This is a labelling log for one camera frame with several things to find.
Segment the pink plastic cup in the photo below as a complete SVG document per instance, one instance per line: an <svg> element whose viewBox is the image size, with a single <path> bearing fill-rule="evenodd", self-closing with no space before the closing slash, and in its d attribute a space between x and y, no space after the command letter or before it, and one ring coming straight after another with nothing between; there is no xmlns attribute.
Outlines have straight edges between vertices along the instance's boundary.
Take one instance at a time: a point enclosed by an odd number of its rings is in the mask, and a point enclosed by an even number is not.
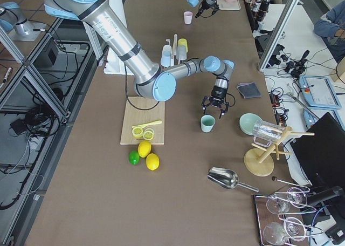
<svg viewBox="0 0 345 246"><path fill-rule="evenodd" d="M193 13L191 11L185 11L183 13L183 17L184 17L184 23L186 25L190 25L192 22L192 18L193 18Z"/></svg>

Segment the green plastic cup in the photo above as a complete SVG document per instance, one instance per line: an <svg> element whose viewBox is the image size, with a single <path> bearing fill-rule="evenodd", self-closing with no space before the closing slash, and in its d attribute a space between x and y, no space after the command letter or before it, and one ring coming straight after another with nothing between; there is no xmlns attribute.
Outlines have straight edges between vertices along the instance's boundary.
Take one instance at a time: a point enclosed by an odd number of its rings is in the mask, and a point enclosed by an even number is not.
<svg viewBox="0 0 345 246"><path fill-rule="evenodd" d="M215 125L215 118L211 115L203 115L201 117L201 130L209 133Z"/></svg>

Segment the yellow plastic cup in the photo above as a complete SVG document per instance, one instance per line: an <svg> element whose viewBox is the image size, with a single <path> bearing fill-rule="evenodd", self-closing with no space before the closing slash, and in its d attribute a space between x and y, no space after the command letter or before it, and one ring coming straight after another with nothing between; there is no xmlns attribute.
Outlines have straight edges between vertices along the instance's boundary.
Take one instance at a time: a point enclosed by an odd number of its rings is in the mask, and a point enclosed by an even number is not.
<svg viewBox="0 0 345 246"><path fill-rule="evenodd" d="M178 40L178 46L184 46L186 49L186 52L188 52L188 42L185 38L180 38Z"/></svg>

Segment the grey plastic cup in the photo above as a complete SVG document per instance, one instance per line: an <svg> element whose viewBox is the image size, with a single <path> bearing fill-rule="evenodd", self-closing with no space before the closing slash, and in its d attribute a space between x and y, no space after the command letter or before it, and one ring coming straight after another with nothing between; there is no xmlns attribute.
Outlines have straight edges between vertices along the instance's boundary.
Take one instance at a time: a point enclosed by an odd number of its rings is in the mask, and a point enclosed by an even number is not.
<svg viewBox="0 0 345 246"><path fill-rule="evenodd" d="M184 45L177 46L176 59L178 61L184 61L187 59L187 48Z"/></svg>

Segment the light blue plastic cup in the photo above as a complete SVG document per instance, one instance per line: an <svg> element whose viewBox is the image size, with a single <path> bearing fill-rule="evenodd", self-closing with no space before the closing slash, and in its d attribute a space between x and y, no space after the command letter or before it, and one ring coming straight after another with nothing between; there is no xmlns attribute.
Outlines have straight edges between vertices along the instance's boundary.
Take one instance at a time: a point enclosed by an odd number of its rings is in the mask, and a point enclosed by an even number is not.
<svg viewBox="0 0 345 246"><path fill-rule="evenodd" d="M165 55L172 55L172 47L170 45L165 45L163 48L162 48L162 53L161 53L161 57Z"/></svg>

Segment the green bowl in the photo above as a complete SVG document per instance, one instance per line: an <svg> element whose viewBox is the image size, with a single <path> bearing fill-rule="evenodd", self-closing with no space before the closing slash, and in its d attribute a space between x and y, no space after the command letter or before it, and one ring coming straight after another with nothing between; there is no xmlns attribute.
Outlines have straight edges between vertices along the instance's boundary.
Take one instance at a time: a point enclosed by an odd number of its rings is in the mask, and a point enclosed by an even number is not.
<svg viewBox="0 0 345 246"><path fill-rule="evenodd" d="M240 129L247 135L253 135L254 125L262 118L254 113L245 113L239 119Z"/></svg>

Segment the grey folded cloth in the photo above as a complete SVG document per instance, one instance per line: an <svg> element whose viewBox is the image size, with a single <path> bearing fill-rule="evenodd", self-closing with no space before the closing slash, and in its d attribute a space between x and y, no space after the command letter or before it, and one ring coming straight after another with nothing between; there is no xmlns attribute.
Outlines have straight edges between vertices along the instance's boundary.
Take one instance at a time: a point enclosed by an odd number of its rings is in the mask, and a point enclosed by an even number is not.
<svg viewBox="0 0 345 246"><path fill-rule="evenodd" d="M256 86L255 82L251 83L240 83L236 87L242 98L251 99L251 98L260 98L261 93Z"/></svg>

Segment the clear glass pitcher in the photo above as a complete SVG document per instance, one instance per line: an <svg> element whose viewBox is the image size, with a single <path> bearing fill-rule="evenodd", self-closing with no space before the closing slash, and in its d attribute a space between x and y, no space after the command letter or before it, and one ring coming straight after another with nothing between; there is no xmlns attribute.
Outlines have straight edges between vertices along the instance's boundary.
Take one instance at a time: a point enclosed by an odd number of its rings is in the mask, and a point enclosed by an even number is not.
<svg viewBox="0 0 345 246"><path fill-rule="evenodd" d="M255 144L268 147L281 139L285 127L257 120L253 127L253 141Z"/></svg>

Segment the wooden mug tree stand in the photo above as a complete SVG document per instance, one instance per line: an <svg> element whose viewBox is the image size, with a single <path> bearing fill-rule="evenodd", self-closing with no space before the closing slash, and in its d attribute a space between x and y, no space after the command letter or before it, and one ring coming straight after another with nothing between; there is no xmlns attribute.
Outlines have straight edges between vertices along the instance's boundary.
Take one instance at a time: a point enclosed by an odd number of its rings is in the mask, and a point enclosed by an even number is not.
<svg viewBox="0 0 345 246"><path fill-rule="evenodd" d="M312 132L295 132L292 127L285 127L282 137L279 141L272 143L268 147L259 146L255 143L252 143L253 149L247 151L244 155L244 164L246 168L256 176L268 176L273 172L274 161L271 157L272 154L276 155L276 159L280 159L281 155L291 155L289 152L281 151L279 145L288 137L288 136L302 136L309 135L314 136Z"/></svg>

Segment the lemon slice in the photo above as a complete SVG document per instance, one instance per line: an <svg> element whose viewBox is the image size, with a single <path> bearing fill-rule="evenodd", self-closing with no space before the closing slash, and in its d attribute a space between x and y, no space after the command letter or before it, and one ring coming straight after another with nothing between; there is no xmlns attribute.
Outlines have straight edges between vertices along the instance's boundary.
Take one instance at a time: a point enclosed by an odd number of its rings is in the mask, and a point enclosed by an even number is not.
<svg viewBox="0 0 345 246"><path fill-rule="evenodd" d="M135 126L132 128L132 135L134 138L139 139L143 136L143 128L140 126Z"/></svg>
<svg viewBox="0 0 345 246"><path fill-rule="evenodd" d="M152 128L146 128L143 131L143 139L147 141L151 141L154 138L155 132Z"/></svg>

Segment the wooden cutting board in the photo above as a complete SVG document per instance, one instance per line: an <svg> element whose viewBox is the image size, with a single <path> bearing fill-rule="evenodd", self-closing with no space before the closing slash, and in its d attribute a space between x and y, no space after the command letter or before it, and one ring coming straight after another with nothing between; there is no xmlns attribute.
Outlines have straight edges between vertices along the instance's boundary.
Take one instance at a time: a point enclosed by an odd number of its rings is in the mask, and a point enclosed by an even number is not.
<svg viewBox="0 0 345 246"><path fill-rule="evenodd" d="M156 120L161 120L162 123L148 126L148 128L154 130L154 137L150 142L153 145L164 145L165 102L159 102L153 109L147 111L138 110L129 102L126 102L120 144L137 145L141 140L133 137L132 126L146 124Z"/></svg>

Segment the yellow plastic knife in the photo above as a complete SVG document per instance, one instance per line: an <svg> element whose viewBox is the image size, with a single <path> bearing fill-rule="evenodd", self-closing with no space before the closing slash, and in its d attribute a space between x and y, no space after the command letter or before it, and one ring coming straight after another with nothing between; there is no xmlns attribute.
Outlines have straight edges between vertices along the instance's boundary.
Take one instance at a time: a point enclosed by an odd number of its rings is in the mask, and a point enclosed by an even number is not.
<svg viewBox="0 0 345 246"><path fill-rule="evenodd" d="M135 128L135 127L145 128L145 127L148 127L148 126L159 125L161 123L162 123L162 120L155 120L155 121L148 122L148 123L145 123L145 124L134 125L134 126L132 126L132 128Z"/></svg>

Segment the metal scoop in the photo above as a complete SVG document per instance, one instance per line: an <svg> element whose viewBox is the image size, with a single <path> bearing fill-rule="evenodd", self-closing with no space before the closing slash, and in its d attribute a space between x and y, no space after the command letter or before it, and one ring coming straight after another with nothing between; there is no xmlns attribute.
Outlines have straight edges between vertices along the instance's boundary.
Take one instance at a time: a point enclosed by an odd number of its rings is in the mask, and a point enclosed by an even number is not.
<svg viewBox="0 0 345 246"><path fill-rule="evenodd" d="M209 180L213 181L214 183L218 184L219 186L225 189L234 189L237 186L240 186L249 189L255 193L259 192L258 188L240 182L238 174L230 169L212 167L208 170L207 177Z"/></svg>

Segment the whole yellow lemon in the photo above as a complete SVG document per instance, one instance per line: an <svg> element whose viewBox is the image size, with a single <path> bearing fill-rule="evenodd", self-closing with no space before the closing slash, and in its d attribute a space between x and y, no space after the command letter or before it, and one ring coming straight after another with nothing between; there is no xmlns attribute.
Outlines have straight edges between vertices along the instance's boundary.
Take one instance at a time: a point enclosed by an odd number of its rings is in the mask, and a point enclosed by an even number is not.
<svg viewBox="0 0 345 246"><path fill-rule="evenodd" d="M158 169L160 165L160 158L154 154L154 153L150 153L148 154L148 156L146 157L146 166L149 170L156 170Z"/></svg>
<svg viewBox="0 0 345 246"><path fill-rule="evenodd" d="M146 158L151 152L151 143L149 141L141 141L138 145L138 154L141 158Z"/></svg>

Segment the green lime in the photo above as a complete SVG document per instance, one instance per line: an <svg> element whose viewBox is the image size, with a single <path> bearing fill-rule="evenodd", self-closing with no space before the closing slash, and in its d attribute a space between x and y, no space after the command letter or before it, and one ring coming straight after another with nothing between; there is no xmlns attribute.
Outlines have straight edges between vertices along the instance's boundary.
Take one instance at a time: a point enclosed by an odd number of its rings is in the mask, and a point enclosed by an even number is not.
<svg viewBox="0 0 345 246"><path fill-rule="evenodd" d="M140 162L140 155L138 151L131 151L128 160L132 165L137 165Z"/></svg>

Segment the blue teach pendant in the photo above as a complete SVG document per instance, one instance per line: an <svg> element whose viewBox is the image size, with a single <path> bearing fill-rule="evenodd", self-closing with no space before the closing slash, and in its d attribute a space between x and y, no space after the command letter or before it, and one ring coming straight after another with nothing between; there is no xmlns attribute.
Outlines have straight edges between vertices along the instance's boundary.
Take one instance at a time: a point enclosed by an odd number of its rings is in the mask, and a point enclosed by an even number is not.
<svg viewBox="0 0 345 246"><path fill-rule="evenodd" d="M327 77L300 76L299 85L311 107L341 109L342 105Z"/></svg>

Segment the black monitor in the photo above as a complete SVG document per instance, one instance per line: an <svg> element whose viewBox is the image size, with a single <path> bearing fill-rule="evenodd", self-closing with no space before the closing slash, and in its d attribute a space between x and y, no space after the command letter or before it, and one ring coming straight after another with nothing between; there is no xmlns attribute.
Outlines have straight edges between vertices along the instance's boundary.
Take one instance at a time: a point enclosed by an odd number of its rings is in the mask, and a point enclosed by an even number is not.
<svg viewBox="0 0 345 246"><path fill-rule="evenodd" d="M326 113L308 131L314 135L294 139L290 145L309 181L344 188L344 129Z"/></svg>

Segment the seated person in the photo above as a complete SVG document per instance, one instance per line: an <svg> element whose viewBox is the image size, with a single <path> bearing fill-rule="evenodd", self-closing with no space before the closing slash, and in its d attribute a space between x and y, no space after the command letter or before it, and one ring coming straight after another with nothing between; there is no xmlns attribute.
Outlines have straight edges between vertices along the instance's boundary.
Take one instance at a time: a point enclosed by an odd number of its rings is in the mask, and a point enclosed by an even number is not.
<svg viewBox="0 0 345 246"><path fill-rule="evenodd" d="M322 15L314 24L314 33L322 38L335 61L344 57L344 1Z"/></svg>

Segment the black wine glass rack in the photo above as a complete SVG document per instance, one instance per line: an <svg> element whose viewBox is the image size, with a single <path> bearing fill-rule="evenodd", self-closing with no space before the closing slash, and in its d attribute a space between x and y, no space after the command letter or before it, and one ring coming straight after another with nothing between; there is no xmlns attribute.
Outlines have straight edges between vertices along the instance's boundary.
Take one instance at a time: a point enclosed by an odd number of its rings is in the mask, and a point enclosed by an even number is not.
<svg viewBox="0 0 345 246"><path fill-rule="evenodd" d="M261 245L304 245L323 233L315 225L325 206L308 204L307 193L297 187L253 199Z"/></svg>

